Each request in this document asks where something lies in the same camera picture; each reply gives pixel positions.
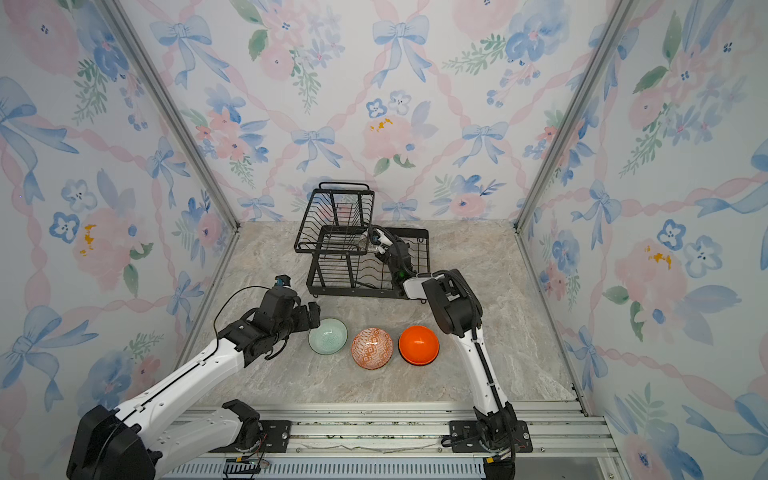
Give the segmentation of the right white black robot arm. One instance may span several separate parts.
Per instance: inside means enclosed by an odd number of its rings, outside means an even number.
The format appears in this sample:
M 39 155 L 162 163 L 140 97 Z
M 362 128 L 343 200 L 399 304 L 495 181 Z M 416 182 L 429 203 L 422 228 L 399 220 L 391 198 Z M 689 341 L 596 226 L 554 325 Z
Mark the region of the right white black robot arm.
M 412 266 L 410 247 L 393 231 L 372 225 L 367 237 L 375 256 L 387 265 L 392 284 L 409 300 L 425 301 L 439 329 L 454 341 L 470 380 L 473 410 L 483 446 L 501 458 L 513 458 L 516 412 L 489 358 L 482 328 L 483 308 L 457 269 L 418 274 Z

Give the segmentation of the mint green ribbed bowl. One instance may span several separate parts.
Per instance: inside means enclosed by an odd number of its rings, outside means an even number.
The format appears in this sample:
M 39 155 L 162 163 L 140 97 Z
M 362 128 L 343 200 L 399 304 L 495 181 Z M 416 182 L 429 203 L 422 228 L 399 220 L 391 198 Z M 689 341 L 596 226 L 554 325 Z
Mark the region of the mint green ribbed bowl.
M 312 329 L 308 336 L 309 346 L 319 355 L 332 355 L 340 351 L 346 344 L 348 330 L 339 319 L 322 319 L 320 325 Z

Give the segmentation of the orange plastic bowl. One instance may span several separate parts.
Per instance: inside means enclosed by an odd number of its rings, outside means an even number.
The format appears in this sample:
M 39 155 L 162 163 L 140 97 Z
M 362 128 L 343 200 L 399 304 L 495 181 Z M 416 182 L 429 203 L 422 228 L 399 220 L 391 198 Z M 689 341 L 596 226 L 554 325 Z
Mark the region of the orange plastic bowl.
M 400 356 L 414 366 L 426 366 L 437 359 L 440 343 L 437 335 L 425 326 L 415 325 L 403 331 L 398 339 Z

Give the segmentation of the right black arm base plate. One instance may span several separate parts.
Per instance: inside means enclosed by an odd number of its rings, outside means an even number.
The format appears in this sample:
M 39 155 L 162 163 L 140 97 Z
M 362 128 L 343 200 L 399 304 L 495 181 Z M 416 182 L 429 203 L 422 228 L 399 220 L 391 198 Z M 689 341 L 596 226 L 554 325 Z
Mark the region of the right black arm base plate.
M 486 453 L 497 451 L 481 440 L 476 421 L 453 420 L 448 423 L 449 433 L 442 437 L 440 445 L 453 453 Z M 512 430 L 512 440 L 517 453 L 532 453 L 534 450 L 528 425 L 519 420 Z

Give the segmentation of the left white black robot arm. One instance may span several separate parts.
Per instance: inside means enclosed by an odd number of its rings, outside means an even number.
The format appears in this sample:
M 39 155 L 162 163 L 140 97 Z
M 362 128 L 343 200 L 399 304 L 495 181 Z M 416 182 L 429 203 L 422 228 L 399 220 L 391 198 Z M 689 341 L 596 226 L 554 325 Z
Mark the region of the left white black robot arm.
M 89 410 L 77 428 L 67 478 L 160 479 L 219 448 L 252 454 L 269 435 L 259 413 L 243 401 L 227 401 L 183 425 L 175 422 L 225 379 L 258 359 L 275 358 L 291 334 L 318 328 L 320 316 L 317 303 L 303 303 L 290 287 L 277 283 L 267 289 L 258 307 L 156 385 L 116 407 Z

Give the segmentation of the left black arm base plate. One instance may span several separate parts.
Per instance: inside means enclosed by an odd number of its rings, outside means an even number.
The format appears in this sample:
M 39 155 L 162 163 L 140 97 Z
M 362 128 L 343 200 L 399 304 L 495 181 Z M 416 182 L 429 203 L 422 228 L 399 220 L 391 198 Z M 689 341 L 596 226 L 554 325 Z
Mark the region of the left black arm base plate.
M 256 454 L 285 453 L 290 440 L 290 420 L 261 420 L 243 426 L 235 440 L 212 453 Z

